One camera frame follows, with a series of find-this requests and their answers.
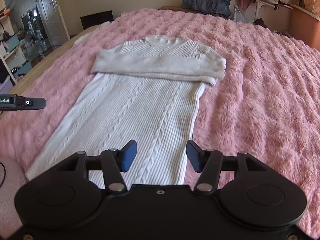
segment bed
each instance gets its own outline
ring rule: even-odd
[[[98,51],[153,34],[181,35],[227,59],[225,78],[214,87],[207,86],[200,98],[194,141],[225,155],[250,152],[301,187],[308,207],[299,227],[314,238],[320,236],[317,50],[261,26],[171,10],[141,9],[86,33],[91,31],[73,48],[71,40],[57,49],[14,87],[12,93],[46,98],[47,107],[1,116],[1,155],[28,169],[92,80],[89,70]],[[188,163],[185,183],[192,187],[198,176]],[[220,187],[232,176],[223,172]]]

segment wooden bed frame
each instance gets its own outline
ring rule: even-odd
[[[73,44],[77,39],[79,39],[81,36],[94,31],[97,29],[100,25],[92,26],[83,32],[79,33],[77,36],[74,36],[71,40],[67,41],[65,44],[57,48],[55,51],[53,51],[51,54],[49,54],[47,57],[45,57],[42,61],[40,61],[37,65],[35,65],[23,78],[20,80],[10,91],[10,94],[17,94],[20,96],[24,91],[26,91],[33,82],[40,77],[43,72],[49,68],[52,63],[56,60],[56,58],[60,57],[62,54],[64,54],[68,49],[72,48]],[[0,119],[4,116],[5,112],[0,112]]]

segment white sweater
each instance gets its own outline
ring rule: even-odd
[[[144,39],[129,41],[111,53],[108,51],[108,54],[144,57],[145,61],[139,59],[140,64],[124,63],[124,58],[117,55],[105,58],[103,63],[106,54],[101,51],[93,71],[101,68],[104,72],[125,73],[124,69],[130,69],[131,75],[145,76],[148,73],[146,76],[153,77],[161,74],[162,77],[179,80],[205,78],[210,83],[224,76],[225,64],[219,64],[225,63],[225,59],[212,53],[209,47],[182,38],[153,36],[146,40],[148,43],[144,43]],[[184,68],[182,65],[179,69],[175,65],[164,66],[172,59],[160,59],[163,56],[175,57],[175,61],[184,58]],[[154,71],[149,63],[152,57],[158,59],[153,61]],[[199,61],[196,62],[198,72],[188,75],[189,69],[195,68],[194,59]],[[213,72],[221,76],[212,76],[213,72],[207,69],[210,64]],[[128,187],[133,183],[183,183],[187,163],[186,142],[192,138],[199,98],[205,85],[203,82],[169,79],[98,73],[50,137],[27,171],[27,177],[36,177],[76,151],[99,155],[106,149],[121,149],[130,139],[135,139],[138,143],[137,156],[130,170],[123,174]],[[89,178],[104,188],[100,171],[91,172]]]
[[[225,76],[226,59],[211,47],[162,35],[127,41],[101,50],[91,73],[117,73],[215,85]]]

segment sweater sleeve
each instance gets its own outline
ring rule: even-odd
[[[226,75],[225,69],[227,67],[227,60],[221,57],[213,48],[205,45],[203,46],[204,47],[201,49],[204,51],[203,60],[211,64],[212,70],[216,72],[219,79],[223,79]]]

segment black cable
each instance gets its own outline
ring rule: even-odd
[[[3,165],[3,163],[0,163],[3,167],[3,170],[4,170],[4,176],[3,176],[3,180],[2,182],[0,183],[0,188],[2,187],[3,183],[4,183],[4,179],[5,179],[5,176],[6,176],[6,170],[5,170],[5,166]]]
[[[2,26],[3,32],[5,32],[5,29],[4,29],[3,25],[2,25],[2,22],[0,22],[0,24],[1,24],[1,26]]]

